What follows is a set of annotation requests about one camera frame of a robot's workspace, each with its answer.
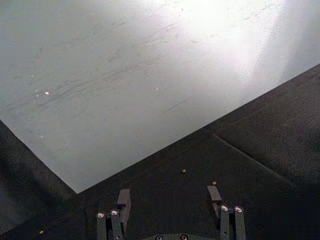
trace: bolt head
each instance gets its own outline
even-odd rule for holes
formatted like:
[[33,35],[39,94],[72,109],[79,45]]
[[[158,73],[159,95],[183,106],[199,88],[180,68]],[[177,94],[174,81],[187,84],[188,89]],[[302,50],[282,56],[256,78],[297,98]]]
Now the bolt head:
[[117,215],[118,213],[118,210],[112,210],[111,215]]
[[97,214],[97,217],[98,217],[99,219],[102,219],[104,216],[105,216],[105,214],[104,214],[103,212],[99,212],[99,213]]
[[228,208],[226,205],[222,205],[222,206],[221,206],[221,209],[222,209],[223,211],[228,211],[228,210],[229,210],[229,208]]
[[238,212],[238,213],[241,213],[241,212],[243,211],[243,209],[242,209],[241,207],[238,207],[238,206],[236,206],[236,207],[234,208],[234,210],[235,210],[236,212]]
[[180,239],[181,239],[181,240],[188,240],[188,236],[185,235],[185,234],[183,234],[183,235],[181,235]]

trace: scratch mark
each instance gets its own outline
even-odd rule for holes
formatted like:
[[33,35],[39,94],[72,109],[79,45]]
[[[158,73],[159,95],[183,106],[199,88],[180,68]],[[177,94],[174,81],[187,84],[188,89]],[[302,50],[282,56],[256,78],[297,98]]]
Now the scratch mark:
[[268,6],[262,8],[258,13],[256,13],[254,16],[257,17],[259,16],[264,10],[269,9],[273,4],[269,4]]
[[82,109],[81,111],[79,111],[72,119],[75,119],[77,117],[79,117],[82,113],[85,112],[85,110],[87,110],[88,107],[85,107],[84,109]]
[[20,79],[20,78],[22,78],[22,75],[21,75],[21,76],[14,76],[14,77],[13,77],[14,80],[17,80],[17,79]]
[[87,38],[89,38],[89,36],[78,37],[77,40],[83,41],[83,40],[86,40]]
[[101,23],[98,23],[98,24],[94,25],[94,27],[92,29],[92,35],[95,35],[96,33],[98,33],[103,28],[104,27],[102,26]]
[[120,24],[118,24],[118,25],[116,25],[116,26],[114,26],[114,28],[112,28],[112,30],[114,30],[114,29],[116,29],[117,27],[120,27],[120,26],[122,26],[122,25],[124,25],[124,24],[126,24],[126,22],[124,21],[124,22],[122,22],[122,23],[120,23]]
[[111,56],[111,58],[108,60],[108,63],[112,62],[113,60],[120,57],[120,51],[119,49]]
[[180,49],[182,49],[181,51],[185,51],[185,50],[193,47],[194,44],[196,44],[196,43],[201,43],[201,42],[202,42],[203,40],[205,40],[205,39],[206,39],[206,38],[204,37],[204,38],[202,38],[202,39],[200,39],[200,40],[192,40],[191,42],[192,42],[193,44],[189,44],[187,47],[185,47],[185,48],[180,48]]
[[37,83],[37,82],[39,82],[39,81],[41,81],[41,80],[43,80],[43,79],[46,79],[46,78],[48,78],[48,77],[50,77],[50,76],[52,76],[52,75],[55,75],[55,74],[57,74],[57,73],[60,73],[60,72],[62,72],[63,70],[65,70],[65,68],[61,68],[61,69],[58,69],[58,70],[53,71],[53,72],[51,72],[51,73],[48,73],[48,74],[46,74],[46,75],[43,76],[43,77],[40,77],[40,78],[38,78],[38,79],[33,80],[33,81],[30,82],[28,85],[33,85],[33,84],[35,84],[35,83]]
[[149,34],[146,38],[153,37],[155,34],[161,32],[161,31],[163,31],[163,30],[169,29],[170,27],[172,27],[173,25],[178,24],[179,22],[181,22],[181,20],[180,20],[180,21],[177,21],[177,22],[175,22],[175,23],[169,24],[168,26],[165,26],[165,27],[163,27],[163,28],[161,28],[161,29],[159,29],[159,30],[157,30],[157,31],[154,31],[153,33]]
[[19,104],[18,106],[10,107],[10,108],[8,108],[6,110],[9,112],[9,111],[12,111],[12,110],[15,110],[15,109],[21,109],[22,107],[28,105],[29,103],[30,103],[29,101],[26,101],[26,102],[24,102],[22,104]]
[[162,9],[163,7],[167,6],[168,4],[163,4],[161,7],[158,7],[150,16],[147,16],[145,19],[149,19],[151,18],[156,12],[158,12],[160,9]]
[[184,62],[182,62],[182,64],[191,63],[192,61],[193,61],[193,60],[184,61]]
[[189,97],[189,98],[187,98],[186,100],[183,100],[183,101],[179,102],[178,104],[176,104],[176,105],[174,105],[174,106],[172,106],[172,107],[168,108],[167,110],[165,110],[165,111],[164,111],[164,112],[162,112],[162,113],[164,114],[164,113],[168,112],[169,110],[171,110],[171,109],[173,109],[173,108],[175,108],[175,107],[179,106],[180,104],[183,104],[184,102],[186,102],[186,101],[188,101],[188,100],[190,100],[190,99],[191,99],[191,97]]
[[160,40],[160,39],[164,39],[164,36],[160,36],[160,37],[157,37],[157,38],[152,39],[152,40],[147,40],[147,41],[144,42],[144,44],[147,44],[147,43],[150,43],[150,42],[155,42],[155,41]]
[[173,29],[176,29],[176,28],[177,28],[177,26],[174,26],[174,27],[168,28],[168,29],[166,30],[166,32],[172,31]]

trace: screw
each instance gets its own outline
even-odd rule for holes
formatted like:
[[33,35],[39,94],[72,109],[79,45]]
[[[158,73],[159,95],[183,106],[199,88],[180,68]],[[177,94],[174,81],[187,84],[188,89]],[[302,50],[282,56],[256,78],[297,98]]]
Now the screw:
[[235,210],[236,212],[238,212],[238,213],[241,213],[241,212],[243,211],[243,209],[242,209],[241,207],[239,207],[239,206],[236,206],[236,207],[234,208],[234,210]]
[[180,239],[181,240],[188,240],[188,236],[183,234],[183,235],[181,235]]
[[112,210],[111,215],[117,215],[118,214],[118,210]]
[[223,211],[228,211],[228,210],[229,210],[229,208],[228,208],[226,205],[222,205],[222,206],[221,206],[221,209],[222,209]]
[[105,214],[104,214],[103,212],[99,212],[99,213],[97,214],[97,217],[98,217],[99,219],[102,219],[104,216],[105,216]]

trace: dark fabric surface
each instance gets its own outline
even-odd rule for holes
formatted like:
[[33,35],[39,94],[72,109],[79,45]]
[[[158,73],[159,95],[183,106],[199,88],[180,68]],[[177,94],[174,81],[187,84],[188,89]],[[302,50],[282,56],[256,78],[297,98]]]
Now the dark fabric surface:
[[34,218],[48,208],[46,202],[32,189],[0,173],[0,234]]
[[0,121],[0,234],[75,195]]
[[297,185],[320,184],[320,67],[268,98],[215,133]]
[[26,189],[64,201],[76,193],[55,175],[0,121],[0,170]]

